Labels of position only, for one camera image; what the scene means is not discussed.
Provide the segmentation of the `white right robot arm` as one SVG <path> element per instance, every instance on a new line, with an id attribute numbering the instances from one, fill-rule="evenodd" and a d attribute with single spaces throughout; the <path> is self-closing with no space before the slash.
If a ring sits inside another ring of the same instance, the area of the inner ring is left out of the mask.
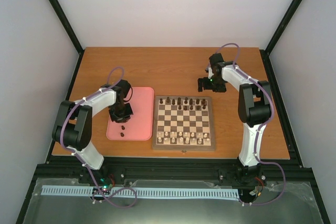
<path id="1" fill-rule="evenodd" d="M 233 61 L 225 61 L 220 53 L 209 57 L 206 72 L 207 77 L 197 80 L 199 92 L 226 92 L 227 83 L 238 91 L 238 116 L 243 123 L 243 143 L 238 159 L 243 167 L 257 166 L 263 131 L 274 115 L 268 81 L 252 78 Z"/>

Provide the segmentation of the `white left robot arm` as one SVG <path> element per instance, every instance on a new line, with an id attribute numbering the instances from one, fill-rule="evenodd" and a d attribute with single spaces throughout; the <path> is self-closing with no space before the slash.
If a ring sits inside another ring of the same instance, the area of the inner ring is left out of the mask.
<path id="1" fill-rule="evenodd" d="M 126 99 L 131 90 L 128 81 L 120 80 L 115 85 L 103 85 L 81 100 L 66 100 L 60 104 L 52 139 L 71 151 L 71 155 L 77 157 L 84 167 L 90 168 L 90 176 L 97 183 L 108 180 L 109 170 L 102 165 L 104 157 L 91 141 L 92 118 L 108 108 L 112 122 L 126 123 L 133 114 L 129 100 Z"/>

